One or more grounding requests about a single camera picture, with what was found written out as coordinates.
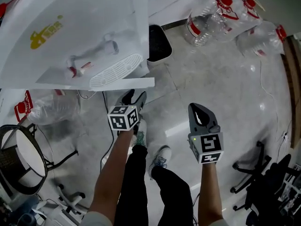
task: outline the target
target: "white sneaker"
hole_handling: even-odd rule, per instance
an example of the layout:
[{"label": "white sneaker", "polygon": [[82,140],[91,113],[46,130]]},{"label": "white sneaker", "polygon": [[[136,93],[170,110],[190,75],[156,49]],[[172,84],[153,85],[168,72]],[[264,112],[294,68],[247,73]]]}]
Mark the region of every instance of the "white sneaker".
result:
[{"label": "white sneaker", "polygon": [[134,130],[134,135],[133,135],[133,138],[131,141],[131,146],[133,147],[135,145],[143,145],[143,146],[147,147],[147,144],[146,144],[146,131],[147,131],[146,121],[144,119],[141,119],[138,126],[139,126],[139,128],[138,128],[137,133],[135,133],[135,130]]},{"label": "white sneaker", "polygon": [[171,149],[169,146],[164,145],[162,146],[156,153],[154,160],[152,161],[150,167],[149,167],[149,176],[150,178],[152,178],[151,176],[151,170],[155,167],[155,166],[159,166],[159,167],[163,167],[163,168],[167,168],[167,163],[171,158]]}]

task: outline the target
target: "forearm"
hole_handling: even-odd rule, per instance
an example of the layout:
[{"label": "forearm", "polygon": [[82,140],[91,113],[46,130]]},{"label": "forearm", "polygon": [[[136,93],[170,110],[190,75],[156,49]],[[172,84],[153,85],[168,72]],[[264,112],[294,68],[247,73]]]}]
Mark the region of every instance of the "forearm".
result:
[{"label": "forearm", "polygon": [[119,134],[110,156],[98,177],[94,199],[90,207],[90,211],[104,214],[113,224],[132,136],[133,130]]},{"label": "forearm", "polygon": [[198,218],[200,226],[209,226],[222,219],[222,201],[215,163],[203,164]]}]

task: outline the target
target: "tile floor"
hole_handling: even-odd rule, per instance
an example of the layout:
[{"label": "tile floor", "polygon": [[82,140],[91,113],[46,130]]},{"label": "tile floor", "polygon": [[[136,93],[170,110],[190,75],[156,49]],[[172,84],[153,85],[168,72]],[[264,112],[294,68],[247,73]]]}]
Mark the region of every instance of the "tile floor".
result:
[{"label": "tile floor", "polygon": [[[168,168],[189,184],[194,199],[200,188],[201,166],[187,142],[187,109],[192,102],[208,107],[215,113],[224,134],[225,152],[217,164],[224,217],[229,225],[241,226],[245,224],[247,212],[234,212],[232,207],[243,202],[246,192],[231,194],[230,188],[244,179],[244,175],[233,170],[232,164],[237,160],[247,160],[252,164],[258,155],[257,140],[266,143],[267,154],[273,161],[277,160],[278,153],[281,158],[289,147],[289,142],[283,143],[279,150],[282,141],[279,138],[284,131],[290,130],[291,121],[289,89],[282,60],[280,56],[262,61],[246,59],[234,42],[195,48],[182,38],[181,29],[166,31],[174,49],[173,55],[164,64],[150,68],[147,75],[155,77],[156,81],[154,88],[146,89],[147,104],[142,111],[148,123],[148,161],[161,145],[169,145],[173,156]],[[261,81],[272,96],[262,89]],[[122,93],[124,91],[107,92],[108,105],[114,105]],[[90,100],[80,100],[80,105],[80,116],[74,121],[41,127],[51,144],[55,162],[74,148],[78,149],[79,156],[56,169],[55,180],[50,172],[40,195],[43,199],[57,200],[54,186],[62,183],[70,193],[84,192],[86,199],[82,204],[88,207],[99,174],[100,158],[109,148],[112,138],[101,92]],[[51,159],[45,138],[41,134],[38,137],[44,140],[40,143],[43,153]],[[149,225],[155,226],[164,205],[159,187],[147,174],[145,183]]]}]

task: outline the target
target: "person's right arm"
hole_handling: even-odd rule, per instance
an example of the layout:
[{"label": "person's right arm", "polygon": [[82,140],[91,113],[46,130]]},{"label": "person's right arm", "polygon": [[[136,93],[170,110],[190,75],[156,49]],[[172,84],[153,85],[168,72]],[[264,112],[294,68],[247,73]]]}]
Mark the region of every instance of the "person's right arm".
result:
[{"label": "person's right arm", "polygon": [[222,201],[215,163],[203,164],[201,190],[198,201],[198,224],[209,226],[223,219]]}]

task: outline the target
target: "white marker cube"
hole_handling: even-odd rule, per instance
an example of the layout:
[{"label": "white marker cube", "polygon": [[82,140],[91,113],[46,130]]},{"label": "white marker cube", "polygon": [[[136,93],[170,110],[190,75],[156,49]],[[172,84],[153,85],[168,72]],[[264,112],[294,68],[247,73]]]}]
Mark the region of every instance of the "white marker cube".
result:
[{"label": "white marker cube", "polygon": [[222,132],[191,136],[190,148],[199,164],[219,161],[224,152]]},{"label": "white marker cube", "polygon": [[112,130],[130,130],[139,121],[137,106],[113,106],[108,113],[108,118]]}]

